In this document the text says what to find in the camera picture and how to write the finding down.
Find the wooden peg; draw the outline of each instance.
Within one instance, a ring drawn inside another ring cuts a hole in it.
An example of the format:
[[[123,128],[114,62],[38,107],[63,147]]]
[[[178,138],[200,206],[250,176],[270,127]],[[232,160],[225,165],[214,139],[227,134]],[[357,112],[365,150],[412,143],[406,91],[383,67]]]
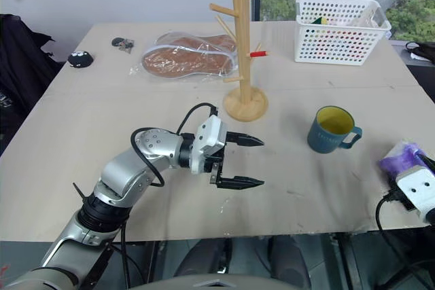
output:
[[[210,4],[210,9],[214,10],[215,12],[231,15],[234,17],[239,16],[234,10],[231,10],[227,7],[222,7],[222,6],[216,5],[215,3]]]
[[[219,15],[215,16],[216,20],[219,22],[220,26],[222,26],[222,28],[225,30],[226,34],[228,34],[230,36],[230,38],[236,42],[236,36],[234,35],[234,33],[230,30],[230,28],[228,27],[227,24],[225,24],[225,22],[221,19],[221,17]]]
[[[254,51],[260,51],[261,49],[261,42],[258,42],[258,45],[256,46],[256,49]],[[254,63],[254,57],[251,57],[251,66]]]
[[[224,83],[230,83],[232,81],[241,81],[242,79],[243,79],[243,77],[241,77],[241,76],[224,78]]]
[[[264,57],[264,56],[268,56],[268,55],[269,55],[269,53],[267,51],[254,51],[254,52],[251,52],[250,54],[248,54],[248,56],[251,58]]]

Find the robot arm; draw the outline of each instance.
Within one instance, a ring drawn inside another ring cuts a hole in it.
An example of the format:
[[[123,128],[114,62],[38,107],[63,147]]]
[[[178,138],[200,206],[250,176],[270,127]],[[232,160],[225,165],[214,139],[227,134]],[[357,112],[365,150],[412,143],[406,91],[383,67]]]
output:
[[[9,289],[66,290],[83,284],[104,259],[133,205],[147,187],[160,185],[152,183],[156,178],[153,167],[158,173],[168,168],[189,168],[194,175],[211,173],[210,182],[220,188],[245,189],[264,183],[249,177],[221,178],[226,142],[241,146],[264,143],[246,134],[228,132],[216,115],[198,127],[196,136],[159,128],[142,130],[133,134],[130,149],[106,164],[93,193],[88,197],[81,194],[81,209],[53,242],[41,267],[14,281]]]

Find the black cord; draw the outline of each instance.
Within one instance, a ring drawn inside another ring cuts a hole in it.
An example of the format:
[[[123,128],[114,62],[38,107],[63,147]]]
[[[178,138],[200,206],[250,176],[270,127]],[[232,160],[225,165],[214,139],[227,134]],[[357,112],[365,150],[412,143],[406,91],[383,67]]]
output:
[[[435,258],[428,258],[428,259],[422,259],[421,261],[415,261],[414,263],[411,264],[411,266],[418,266],[426,263],[435,263]]]
[[[155,129],[155,128],[143,127],[143,128],[136,129],[130,136],[130,144],[131,144],[131,147],[135,150],[136,154],[142,159],[142,161],[145,162],[145,164],[148,166],[148,168],[150,168],[152,173],[154,173],[154,175],[156,176],[156,178],[160,182],[160,183],[151,183],[150,185],[156,186],[156,187],[163,187],[164,186],[164,179],[163,179],[162,175],[160,174],[160,172],[158,172],[156,167],[144,156],[144,154],[138,148],[138,146],[136,144],[136,140],[135,140],[137,134],[139,134],[140,132],[146,132],[147,130],[150,130],[150,129]]]
[[[121,256],[122,256],[122,267],[124,268],[124,281],[125,281],[125,289],[130,289],[130,272],[128,271],[128,262],[127,262],[127,247],[125,244],[125,228],[127,222],[124,222],[121,227]]]
[[[202,102],[202,103],[195,105],[193,108],[191,108],[191,110],[189,110],[189,112],[187,113],[187,115],[184,117],[183,121],[179,125],[177,132],[176,132],[177,135],[180,134],[181,129],[183,128],[184,124],[188,121],[192,112],[197,110],[198,108],[201,108],[201,107],[210,107],[210,115],[217,115],[218,114],[218,108],[215,107],[214,105],[212,105],[211,103]]]
[[[412,273],[412,275],[428,290],[434,290],[433,287],[431,287],[426,281],[424,281],[424,279],[418,275],[418,273],[414,270],[414,267],[408,262],[408,260],[406,259],[405,256],[403,256],[399,250],[397,250],[397,248],[391,243],[391,241],[389,240],[389,238],[387,237],[387,234],[385,233],[384,229],[382,228],[381,225],[381,221],[379,219],[379,213],[381,212],[381,207],[383,205],[383,203],[385,202],[389,202],[390,200],[392,200],[392,194],[394,193],[390,193],[388,195],[386,195],[384,198],[382,198],[378,205],[376,206],[376,213],[375,213],[375,219],[376,219],[376,224],[379,228],[379,231],[381,233],[382,238],[384,239],[384,241],[387,243],[387,245],[391,248],[391,250],[394,252],[394,254],[396,254],[396,256],[398,257],[398,259],[405,265],[406,268],[408,268],[408,270]]]
[[[117,252],[117,253],[119,253],[119,254],[122,255],[122,251],[121,251],[121,249],[119,249],[117,246],[111,244],[111,245],[110,245],[110,248],[112,248],[115,252]],[[133,264],[133,266],[135,267],[135,269],[136,269],[136,271],[137,271],[139,277],[141,278],[142,285],[144,285],[144,284],[145,284],[145,277],[143,276],[143,274],[142,274],[142,272],[141,272],[141,268],[140,268],[139,265],[136,263],[136,261],[135,261],[133,258],[131,258],[131,256],[129,256],[129,255],[126,255],[126,256],[127,256],[127,259],[128,259],[128,260]]]

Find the mug handle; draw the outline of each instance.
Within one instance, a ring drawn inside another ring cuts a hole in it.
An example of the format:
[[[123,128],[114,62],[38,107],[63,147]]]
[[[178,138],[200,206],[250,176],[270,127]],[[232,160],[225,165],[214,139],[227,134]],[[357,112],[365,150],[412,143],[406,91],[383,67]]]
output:
[[[356,141],[362,137],[362,129],[360,127],[353,127],[351,132],[355,133],[352,141],[350,143],[341,142],[338,147],[341,147],[342,149],[350,149],[353,147],[353,144],[355,144]]]

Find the white table surface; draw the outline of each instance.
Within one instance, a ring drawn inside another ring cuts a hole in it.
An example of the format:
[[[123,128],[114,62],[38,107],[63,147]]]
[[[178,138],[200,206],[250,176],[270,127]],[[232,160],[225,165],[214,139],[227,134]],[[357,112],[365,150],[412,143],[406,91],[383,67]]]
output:
[[[262,139],[264,147],[226,148],[224,177],[247,175],[265,184],[243,191],[216,189],[209,175],[167,170],[164,188],[149,187],[135,205],[127,240],[164,240],[375,230],[375,207],[387,191],[376,161],[398,141],[435,154],[435,105],[394,49],[381,40],[361,67],[296,63],[293,22],[253,22],[251,45],[273,55],[256,59],[253,85],[269,108],[255,122],[237,122],[222,107],[236,87],[220,80],[167,81],[137,72],[143,51],[168,30],[213,35],[217,23],[98,24],[78,50],[91,66],[63,67],[0,157],[0,239],[53,241],[81,206],[72,187],[89,194],[104,165],[129,146],[142,126],[175,130],[203,101],[220,106],[229,130]],[[131,54],[111,46],[135,40]],[[346,108],[363,129],[352,149],[312,151],[306,136],[324,105]],[[196,112],[185,131],[207,117]],[[385,204],[385,228],[420,227],[415,212]]]

